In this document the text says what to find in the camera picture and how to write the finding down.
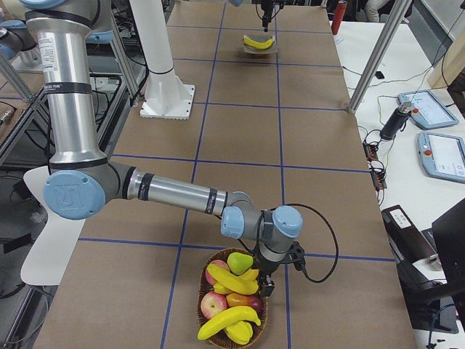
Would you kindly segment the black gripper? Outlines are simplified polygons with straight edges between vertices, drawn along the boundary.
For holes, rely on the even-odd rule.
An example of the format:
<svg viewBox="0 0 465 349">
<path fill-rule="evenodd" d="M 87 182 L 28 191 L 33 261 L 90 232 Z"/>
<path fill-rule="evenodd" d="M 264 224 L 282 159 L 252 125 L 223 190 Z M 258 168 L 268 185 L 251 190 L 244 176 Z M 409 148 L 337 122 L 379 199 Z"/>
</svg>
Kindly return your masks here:
<svg viewBox="0 0 465 349">
<path fill-rule="evenodd" d="M 262 20 L 264 31 L 269 30 L 270 21 L 284 8 L 285 4 L 285 0 L 254 0 L 256 13 Z"/>
<path fill-rule="evenodd" d="M 279 262 L 268 260 L 260 250 L 253 251 L 253 258 L 254 267 L 259 270 L 260 297 L 269 297 L 275 289 L 275 283 L 271 279 L 271 275 L 278 269 Z"/>
</svg>

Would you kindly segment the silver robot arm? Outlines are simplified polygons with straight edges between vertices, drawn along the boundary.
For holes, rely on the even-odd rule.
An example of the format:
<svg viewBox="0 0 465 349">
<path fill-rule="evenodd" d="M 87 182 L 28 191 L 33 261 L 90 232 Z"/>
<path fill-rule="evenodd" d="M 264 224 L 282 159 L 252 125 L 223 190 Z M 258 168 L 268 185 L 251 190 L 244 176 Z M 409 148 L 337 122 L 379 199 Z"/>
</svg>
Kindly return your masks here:
<svg viewBox="0 0 465 349">
<path fill-rule="evenodd" d="M 214 214 L 221 233 L 256 242 L 254 264 L 259 291 L 272 292 L 271 275 L 279 265 L 304 267 L 297 243 L 301 214 L 290 206 L 257 211 L 242 192 L 228 193 L 180 182 L 136 167 L 110 162 L 97 142 L 86 39 L 110 20 L 108 1 L 27 1 L 26 25 L 39 40 L 55 153 L 44 198 L 61 217 L 80 220 L 116 198 L 155 201 Z"/>
</svg>

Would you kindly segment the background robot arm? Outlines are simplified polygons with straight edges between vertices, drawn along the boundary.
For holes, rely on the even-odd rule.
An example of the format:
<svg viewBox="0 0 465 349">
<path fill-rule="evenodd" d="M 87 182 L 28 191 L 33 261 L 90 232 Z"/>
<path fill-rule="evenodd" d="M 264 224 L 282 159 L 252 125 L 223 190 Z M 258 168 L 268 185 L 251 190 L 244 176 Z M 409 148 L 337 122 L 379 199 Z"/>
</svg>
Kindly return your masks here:
<svg viewBox="0 0 465 349">
<path fill-rule="evenodd" d="M 1 56 L 12 60 L 20 55 L 27 66 L 41 62 L 41 55 L 36 40 L 22 20 L 12 19 L 1 22 Z"/>
</svg>

